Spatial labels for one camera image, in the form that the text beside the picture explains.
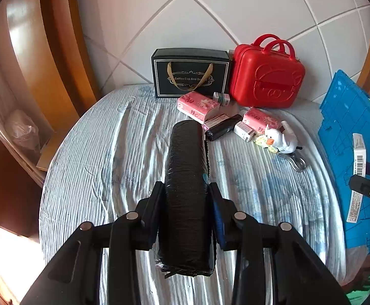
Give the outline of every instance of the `red mini suitcase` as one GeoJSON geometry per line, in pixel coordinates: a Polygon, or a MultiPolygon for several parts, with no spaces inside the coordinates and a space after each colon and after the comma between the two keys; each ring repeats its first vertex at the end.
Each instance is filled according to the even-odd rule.
{"type": "Polygon", "coordinates": [[[305,68],[295,58],[292,45],[273,34],[264,34],[252,44],[240,44],[234,51],[230,94],[241,106],[288,108],[305,76],[305,68]],[[275,40],[260,44],[267,38],[275,40]],[[272,50],[277,44],[280,50],[272,50]],[[286,54],[284,45],[288,46],[286,54]]]}

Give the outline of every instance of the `white duck toy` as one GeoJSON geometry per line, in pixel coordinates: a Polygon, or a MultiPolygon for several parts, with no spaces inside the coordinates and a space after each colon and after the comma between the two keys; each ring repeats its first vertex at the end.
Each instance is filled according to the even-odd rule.
{"type": "Polygon", "coordinates": [[[298,140],[295,133],[286,121],[282,121],[283,132],[275,128],[265,128],[264,134],[267,136],[267,144],[276,147],[280,153],[290,154],[296,150],[298,140]]]}

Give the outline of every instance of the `white bedsheet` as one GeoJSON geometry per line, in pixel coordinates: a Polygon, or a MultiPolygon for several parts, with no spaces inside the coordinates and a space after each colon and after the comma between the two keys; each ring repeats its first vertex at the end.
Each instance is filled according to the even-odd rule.
{"type": "MultiPolygon", "coordinates": [[[[247,111],[239,109],[232,105],[223,111],[247,111]]],[[[346,275],[344,233],[336,194],[317,149],[316,109],[315,104],[301,102],[290,110],[295,117],[270,111],[295,130],[304,147],[305,171],[296,173],[276,155],[229,133],[209,142],[210,181],[259,222],[292,223],[341,281],[346,275]]],[[[188,117],[176,110],[174,99],[155,99],[151,85],[134,85],[111,92],[78,121],[52,160],[42,193],[40,241],[46,262],[81,222],[112,222],[148,197],[156,181],[164,181],[171,129],[184,119],[188,117]]],[[[155,247],[137,253],[142,304],[231,303],[234,252],[218,250],[209,278],[177,275],[165,280],[155,266],[155,247]]],[[[101,304],[107,263],[105,250],[101,304]]],[[[267,300],[271,301],[270,287],[267,300]]]]}

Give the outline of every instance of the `black plastic wrap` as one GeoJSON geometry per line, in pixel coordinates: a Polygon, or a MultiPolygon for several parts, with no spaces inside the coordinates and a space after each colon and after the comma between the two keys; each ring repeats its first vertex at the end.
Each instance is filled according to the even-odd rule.
{"type": "Polygon", "coordinates": [[[165,174],[166,197],[158,231],[158,265],[167,276],[210,276],[215,268],[207,145],[194,120],[174,125],[165,174]]]}
{"type": "Polygon", "coordinates": [[[223,120],[220,124],[213,126],[209,130],[206,131],[205,135],[209,141],[214,141],[225,135],[227,132],[230,132],[234,129],[234,126],[240,121],[243,120],[241,115],[234,115],[228,119],[223,120]]]}

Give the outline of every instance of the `blue plastic crate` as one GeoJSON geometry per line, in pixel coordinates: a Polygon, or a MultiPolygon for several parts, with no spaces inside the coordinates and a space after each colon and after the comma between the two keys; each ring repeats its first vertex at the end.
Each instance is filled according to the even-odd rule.
{"type": "Polygon", "coordinates": [[[363,197],[357,223],[346,222],[351,198],[348,184],[353,175],[353,133],[363,135],[367,161],[370,162],[370,97],[342,70],[339,70],[320,108],[324,120],[319,129],[319,137],[335,175],[346,247],[367,245],[370,252],[370,199],[368,197],[363,197]]]}

